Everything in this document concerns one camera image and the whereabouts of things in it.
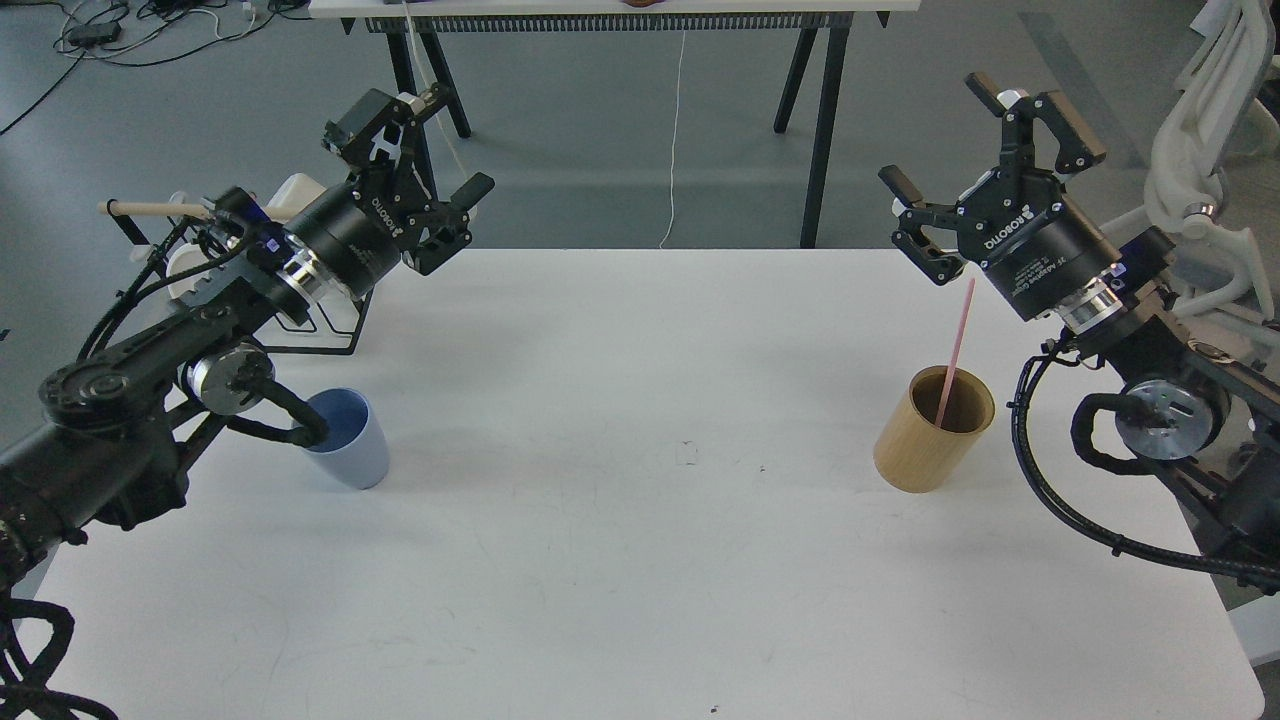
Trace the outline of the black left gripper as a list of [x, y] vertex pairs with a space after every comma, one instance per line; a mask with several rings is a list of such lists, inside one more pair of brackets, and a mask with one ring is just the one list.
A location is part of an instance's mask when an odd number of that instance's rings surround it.
[[[289, 232], [352, 299], [367, 296], [399, 260], [430, 275], [472, 242], [472, 210], [495, 181], [475, 173], [447, 201], [438, 200], [424, 123], [447, 100], [447, 88], [396, 96], [372, 88], [325, 126], [324, 149], [348, 167], [353, 179], [305, 206], [289, 219]], [[397, 214], [372, 191], [396, 201], [420, 191], [428, 202], [420, 211]]]

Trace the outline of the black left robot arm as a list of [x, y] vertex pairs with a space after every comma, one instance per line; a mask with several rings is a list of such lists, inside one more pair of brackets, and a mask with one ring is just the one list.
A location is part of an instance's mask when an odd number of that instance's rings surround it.
[[326, 124], [323, 146], [347, 178], [279, 222], [241, 188], [209, 204], [227, 252], [191, 270], [173, 314], [110, 342], [122, 318], [166, 287], [127, 291], [77, 359], [38, 389], [46, 423], [3, 452], [3, 716], [110, 719], [96, 701], [54, 691], [74, 620], [13, 588], [59, 544], [83, 544], [100, 521], [129, 530], [186, 502], [189, 469], [221, 430], [316, 448], [338, 428], [274, 375], [256, 333], [273, 318], [307, 320], [326, 293], [360, 301], [397, 263], [428, 275], [471, 240], [472, 208], [493, 187], [472, 176], [440, 200], [415, 169], [411, 133], [453, 100], [365, 94]]

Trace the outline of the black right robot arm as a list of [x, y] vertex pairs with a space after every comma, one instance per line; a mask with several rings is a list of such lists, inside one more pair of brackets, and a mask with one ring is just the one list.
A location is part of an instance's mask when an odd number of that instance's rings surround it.
[[[1114, 555], [1230, 577], [1277, 592], [1277, 386], [1222, 350], [1193, 340], [1161, 278], [1172, 241], [1149, 227], [1121, 247], [1065, 190], [1100, 164], [1105, 146], [1059, 91], [1001, 92], [984, 73], [966, 87], [1001, 124], [996, 167], [955, 202], [934, 204], [895, 165], [879, 178], [899, 201], [893, 245], [936, 284], [968, 263], [1023, 319], [1052, 313], [1062, 333], [1021, 369], [1010, 402], [1012, 446], [1029, 487], [1061, 521]], [[1030, 401], [1055, 364], [1097, 357], [1123, 379], [1087, 395], [1070, 437], [1084, 462], [1120, 477], [1157, 477], [1204, 524], [1204, 552], [1130, 539], [1071, 507], [1030, 450]]]

